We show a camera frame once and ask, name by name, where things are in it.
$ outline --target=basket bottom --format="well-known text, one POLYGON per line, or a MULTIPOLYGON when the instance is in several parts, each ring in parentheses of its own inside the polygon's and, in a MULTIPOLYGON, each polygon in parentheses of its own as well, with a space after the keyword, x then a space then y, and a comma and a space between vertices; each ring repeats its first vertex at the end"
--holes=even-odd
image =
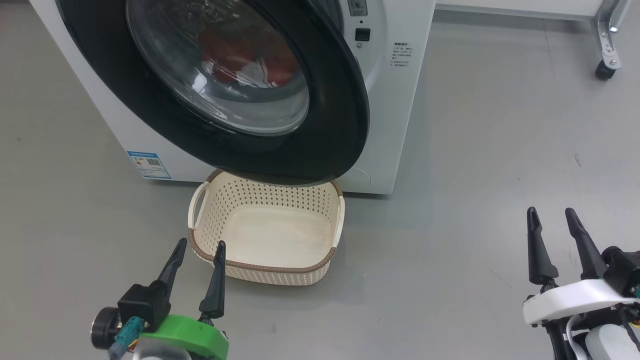
POLYGON ((227 259, 240 263, 305 268, 318 264, 332 246, 331 224, 317 213, 263 205, 237 208, 222 240, 227 259))

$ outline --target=brown basket rim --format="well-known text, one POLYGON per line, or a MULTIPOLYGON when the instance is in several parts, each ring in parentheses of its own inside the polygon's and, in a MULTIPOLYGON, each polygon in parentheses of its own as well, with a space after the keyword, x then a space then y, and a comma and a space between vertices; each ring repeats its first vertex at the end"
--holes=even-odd
MULTIPOLYGON (((224 173, 224 171, 222 171, 220 169, 216 169, 207 178, 207 182, 208 183, 213 182, 213 180, 216 178, 216 176, 218 176, 218 175, 220 175, 222 173, 224 173)), ((331 181, 331 185, 333 185, 333 187, 335 188, 335 191, 338 193, 338 196, 343 196, 342 195, 342 189, 340 189, 340 186, 338 185, 338 182, 333 180, 333 181, 331 181)), ((191 248, 193 249, 193 251, 196 252, 196 254, 198 254, 198 256, 200 256, 201 258, 203 258, 203 259, 205 259, 207 261, 212 261, 213 262, 215 257, 210 255, 210 254, 207 254, 206 252, 204 252, 200 248, 200 246, 198 246, 198 244, 196 243, 195 234, 193 232, 193 229, 189 228, 187 238, 189 239, 189 244, 191 244, 191 248)), ((276 266, 262 266, 262 265, 253 265, 253 264, 247 264, 247 263, 240 263, 238 261, 232 261, 232 260, 226 260, 225 264, 227 266, 234 266, 234 267, 237 267, 237 268, 242 268, 242 269, 247 269, 247 270, 256 270, 256 271, 262 271, 262 272, 279 272, 279 273, 284 273, 284 274, 305 274, 305 273, 309 273, 309 272, 314 272, 316 270, 319 270, 323 266, 325 266, 329 261, 331 261, 331 258, 333 257, 334 254, 335 254, 335 247, 331 247, 331 249, 329 249, 329 253, 324 257, 324 259, 320 260, 319 263, 317 263, 315 265, 312 265, 312 266, 308 266, 306 268, 280 268, 280 267, 276 267, 276 266)))

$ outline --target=open washing machine door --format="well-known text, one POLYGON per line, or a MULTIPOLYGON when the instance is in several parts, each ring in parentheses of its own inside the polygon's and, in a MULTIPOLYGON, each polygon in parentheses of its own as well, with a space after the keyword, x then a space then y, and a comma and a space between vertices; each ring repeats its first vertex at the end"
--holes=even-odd
POLYGON ((369 130, 332 1, 57 3, 101 80, 160 135, 235 175, 306 186, 347 172, 369 130))

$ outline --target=gray floor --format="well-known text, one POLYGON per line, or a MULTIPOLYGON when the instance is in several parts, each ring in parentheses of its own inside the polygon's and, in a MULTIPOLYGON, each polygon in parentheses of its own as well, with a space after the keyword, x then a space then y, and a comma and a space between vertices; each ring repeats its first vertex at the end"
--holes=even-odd
MULTIPOLYGON (((550 359, 522 320, 527 207, 561 284, 580 273, 567 206, 600 250, 639 250, 640 2, 627 16, 601 82, 585 24, 438 13, 395 193, 347 200, 318 284, 229 279, 229 359, 550 359)), ((0 4, 3 358, 105 359, 93 317, 156 276, 194 188, 143 180, 35 12, 0 4)), ((174 313, 197 315, 210 274, 187 254, 174 313)))

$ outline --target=washing machine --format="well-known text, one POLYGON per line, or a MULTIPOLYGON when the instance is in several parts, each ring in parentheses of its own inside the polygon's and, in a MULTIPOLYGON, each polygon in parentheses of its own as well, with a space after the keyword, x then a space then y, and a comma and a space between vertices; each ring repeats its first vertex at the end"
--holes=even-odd
POLYGON ((392 192, 435 0, 31 4, 141 176, 392 192))

